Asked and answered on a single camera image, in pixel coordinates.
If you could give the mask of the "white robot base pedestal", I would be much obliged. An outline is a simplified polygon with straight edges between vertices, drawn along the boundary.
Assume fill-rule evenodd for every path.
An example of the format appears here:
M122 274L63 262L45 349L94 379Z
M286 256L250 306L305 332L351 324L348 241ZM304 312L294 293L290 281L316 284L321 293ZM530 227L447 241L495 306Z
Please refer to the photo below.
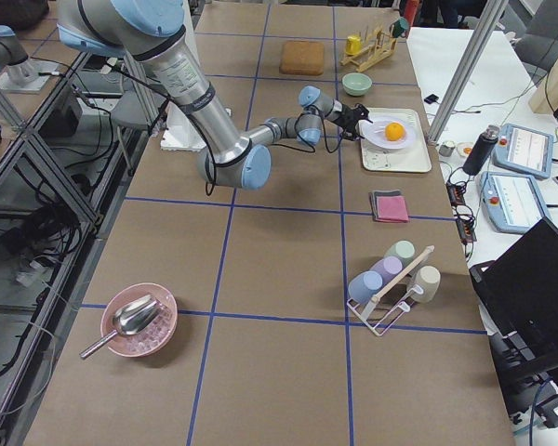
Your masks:
M0 89L9 93L36 94L51 77L59 77L60 72L40 72L36 77L20 77L13 72L0 74Z

